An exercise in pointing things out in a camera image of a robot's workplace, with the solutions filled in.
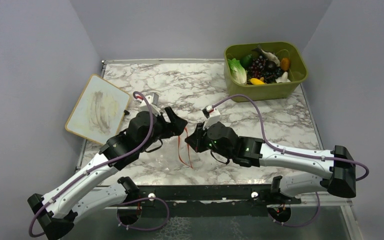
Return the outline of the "clear zip bag orange zipper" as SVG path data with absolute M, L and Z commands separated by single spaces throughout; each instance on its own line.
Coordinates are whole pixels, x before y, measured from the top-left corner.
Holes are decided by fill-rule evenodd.
M 188 168 L 194 169 L 191 159 L 190 145 L 182 140 L 181 135 L 177 137 L 177 157 L 183 165 L 187 166 Z

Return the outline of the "green toy lettuce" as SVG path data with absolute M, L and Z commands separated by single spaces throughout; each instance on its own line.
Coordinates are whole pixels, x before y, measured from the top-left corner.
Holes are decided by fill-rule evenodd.
M 247 71 L 236 58 L 227 60 L 232 80 L 239 85 L 247 84 Z

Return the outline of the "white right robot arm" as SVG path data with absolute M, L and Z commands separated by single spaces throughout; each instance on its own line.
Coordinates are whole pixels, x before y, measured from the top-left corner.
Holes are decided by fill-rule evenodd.
M 242 167 L 281 167 L 295 170 L 291 175 L 277 176 L 268 190 L 269 199 L 280 204 L 287 198 L 304 193 L 328 192 L 340 198 L 354 198 L 356 166 L 348 149 L 336 145 L 333 150 L 308 150 L 276 145 L 262 139 L 239 136 L 217 122 L 205 129 L 197 124 L 185 139 L 196 153 L 211 151 Z

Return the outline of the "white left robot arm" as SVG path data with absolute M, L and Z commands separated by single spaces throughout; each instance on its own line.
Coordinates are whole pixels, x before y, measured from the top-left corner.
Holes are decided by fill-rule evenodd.
M 102 191 L 93 189 L 137 160 L 140 153 L 150 152 L 149 146 L 156 141 L 183 133 L 188 122 L 177 116 L 171 107 L 164 110 L 169 121 L 161 113 L 138 112 L 126 129 L 107 140 L 86 167 L 51 192 L 30 196 L 27 202 L 34 218 L 29 225 L 29 235 L 36 237 L 33 225 L 38 222 L 49 240 L 58 240 L 96 210 L 119 202 L 127 206 L 135 203 L 139 189 L 129 177 L 122 177 L 121 184 L 113 184 Z

